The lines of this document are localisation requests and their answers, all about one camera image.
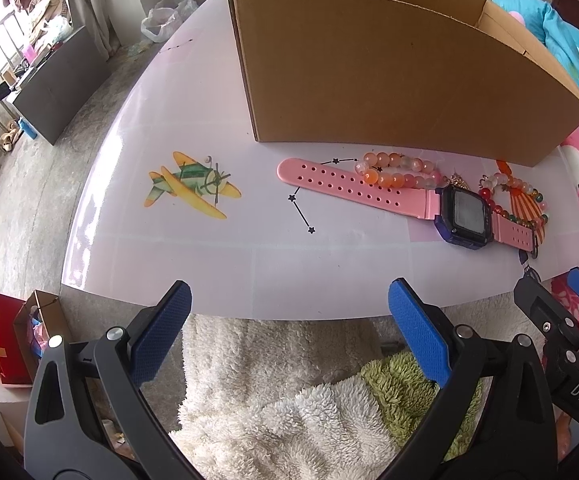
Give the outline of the pink strap smart watch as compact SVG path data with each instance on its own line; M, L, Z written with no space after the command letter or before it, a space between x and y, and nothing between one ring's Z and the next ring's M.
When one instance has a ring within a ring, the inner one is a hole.
M369 182L360 174L299 158L287 158L276 168L278 178L296 188L348 202L431 221L443 240L468 249L497 242L532 257L538 255L536 228L511 214L495 211L483 192L448 184L441 188L395 188Z

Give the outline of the green fluffy cloth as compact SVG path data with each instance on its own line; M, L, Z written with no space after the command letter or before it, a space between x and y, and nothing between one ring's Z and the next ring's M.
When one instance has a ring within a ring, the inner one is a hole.
M360 376L369 387L397 448L415 433L440 392L409 350L365 364Z

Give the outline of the small cardboard box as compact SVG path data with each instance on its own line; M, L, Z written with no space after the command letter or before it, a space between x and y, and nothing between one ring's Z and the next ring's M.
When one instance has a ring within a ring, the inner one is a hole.
M53 336L73 341L60 297L39 289L32 292L15 315L13 330L31 382Z

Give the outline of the red paper bag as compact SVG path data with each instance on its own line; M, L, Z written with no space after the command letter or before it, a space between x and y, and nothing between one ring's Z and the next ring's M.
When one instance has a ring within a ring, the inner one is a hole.
M14 330L14 320L23 306L23 300L0 294L0 380L5 386L32 384Z

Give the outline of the white fluffy blanket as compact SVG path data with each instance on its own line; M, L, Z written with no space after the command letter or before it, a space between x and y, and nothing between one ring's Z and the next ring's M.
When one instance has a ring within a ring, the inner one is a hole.
M398 452L361 376L382 356L367 320L193 314L182 353L169 436L206 479L375 479Z

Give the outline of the brown cardboard box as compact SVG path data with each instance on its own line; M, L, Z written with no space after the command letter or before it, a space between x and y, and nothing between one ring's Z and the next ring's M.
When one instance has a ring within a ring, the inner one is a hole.
M535 166L579 88L491 0L228 0L258 142L425 148Z

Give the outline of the dark grey cabinet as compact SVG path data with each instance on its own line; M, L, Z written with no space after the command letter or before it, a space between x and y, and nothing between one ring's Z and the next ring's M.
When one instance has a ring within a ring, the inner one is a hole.
M111 70L85 27L76 29L23 79L8 101L51 145L98 90Z

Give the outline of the white plastic bag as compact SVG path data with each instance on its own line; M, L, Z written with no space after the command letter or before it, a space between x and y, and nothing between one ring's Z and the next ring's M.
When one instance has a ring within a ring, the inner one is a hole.
M196 10L194 0L160 0L141 22L142 35L154 44L163 44Z

